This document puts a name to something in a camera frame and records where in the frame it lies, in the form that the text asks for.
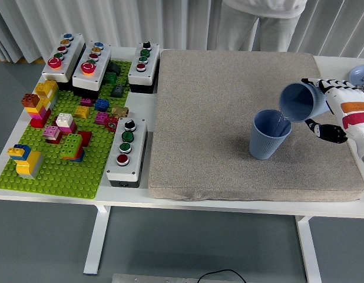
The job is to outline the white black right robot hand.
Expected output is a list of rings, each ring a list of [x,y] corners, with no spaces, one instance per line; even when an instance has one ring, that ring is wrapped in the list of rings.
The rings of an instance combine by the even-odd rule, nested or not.
[[[302,82],[318,87],[326,96],[326,104],[364,162],[364,92],[348,81],[303,78]]]

